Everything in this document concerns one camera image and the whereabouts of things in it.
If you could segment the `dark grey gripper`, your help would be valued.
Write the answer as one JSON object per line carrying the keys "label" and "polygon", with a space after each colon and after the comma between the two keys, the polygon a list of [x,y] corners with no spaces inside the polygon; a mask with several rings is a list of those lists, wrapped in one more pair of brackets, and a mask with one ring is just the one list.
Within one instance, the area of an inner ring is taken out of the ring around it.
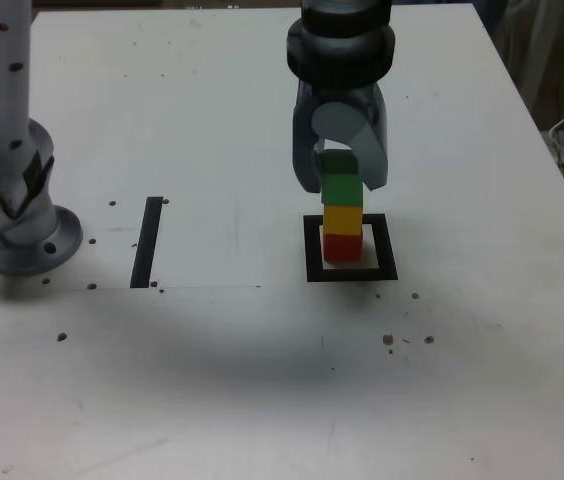
{"label": "dark grey gripper", "polygon": [[354,89],[314,86],[312,94],[309,84],[298,82],[293,109],[292,165],[306,192],[321,192],[315,163],[319,138],[350,148],[369,190],[386,185],[389,172],[386,109],[384,98],[376,95],[376,87],[375,83]]}

